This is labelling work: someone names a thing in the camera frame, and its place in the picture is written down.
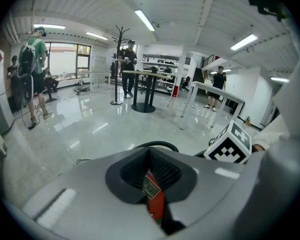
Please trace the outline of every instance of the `black hose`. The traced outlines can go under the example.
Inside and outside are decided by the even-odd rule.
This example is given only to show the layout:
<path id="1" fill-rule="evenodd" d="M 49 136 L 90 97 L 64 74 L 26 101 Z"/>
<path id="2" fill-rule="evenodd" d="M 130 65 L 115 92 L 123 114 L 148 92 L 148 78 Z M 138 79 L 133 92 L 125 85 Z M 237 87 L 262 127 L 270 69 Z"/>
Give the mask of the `black hose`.
<path id="1" fill-rule="evenodd" d="M 179 149 L 177 149 L 177 147 L 175 145 L 172 145 L 171 143 L 165 142 L 165 141 L 147 142 L 147 143 L 144 143 L 144 144 L 141 144 L 139 146 L 134 147 L 134 149 L 144 148 L 144 147 L 151 147 L 151 146 L 163 146 L 163 147 L 167 147 L 167 148 L 171 149 L 172 151 L 179 152 Z"/>

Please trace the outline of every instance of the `sitting person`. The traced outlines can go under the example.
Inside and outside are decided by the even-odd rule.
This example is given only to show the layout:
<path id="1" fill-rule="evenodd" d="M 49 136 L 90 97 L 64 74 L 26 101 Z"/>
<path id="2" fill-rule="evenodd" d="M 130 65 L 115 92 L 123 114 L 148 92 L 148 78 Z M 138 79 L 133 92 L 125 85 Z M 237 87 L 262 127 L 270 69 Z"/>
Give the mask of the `sitting person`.
<path id="1" fill-rule="evenodd" d="M 45 76 L 51 76 L 51 73 L 50 73 L 50 69 L 48 67 L 45 68 Z M 49 78 L 46 78 L 44 80 L 44 85 L 47 87 L 47 88 L 51 88 L 55 93 L 57 92 L 57 86 L 59 84 L 59 81 L 49 77 Z"/>

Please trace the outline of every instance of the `shoe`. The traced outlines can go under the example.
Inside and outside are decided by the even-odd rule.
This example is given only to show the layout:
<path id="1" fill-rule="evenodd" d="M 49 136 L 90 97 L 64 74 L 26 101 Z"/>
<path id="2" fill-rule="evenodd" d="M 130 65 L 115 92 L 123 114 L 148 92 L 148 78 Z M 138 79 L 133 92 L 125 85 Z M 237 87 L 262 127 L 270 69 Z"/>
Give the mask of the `shoe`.
<path id="1" fill-rule="evenodd" d="M 35 125 L 37 124 L 37 119 L 36 119 L 36 117 L 31 118 L 31 122 L 32 122 L 32 125 L 35 126 Z"/>
<path id="2" fill-rule="evenodd" d="M 46 114 L 43 114 L 43 119 L 47 119 L 50 117 L 53 113 L 51 111 L 47 112 Z"/>

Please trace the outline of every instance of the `black shorts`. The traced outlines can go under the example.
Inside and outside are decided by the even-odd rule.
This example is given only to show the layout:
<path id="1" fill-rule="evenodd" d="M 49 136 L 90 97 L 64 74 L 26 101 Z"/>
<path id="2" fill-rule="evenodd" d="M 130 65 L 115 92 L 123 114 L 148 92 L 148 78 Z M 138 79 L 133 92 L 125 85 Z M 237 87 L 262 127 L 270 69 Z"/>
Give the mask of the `black shorts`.
<path id="1" fill-rule="evenodd" d="M 40 94 L 45 90 L 45 84 L 44 84 L 44 73 L 36 74 L 32 72 L 32 78 L 33 78 L 33 93 Z"/>
<path id="2" fill-rule="evenodd" d="M 208 93 L 208 96 L 210 96 L 211 98 L 216 98 L 217 100 L 219 100 L 219 98 L 220 98 L 220 95 L 210 92 L 210 91 Z"/>

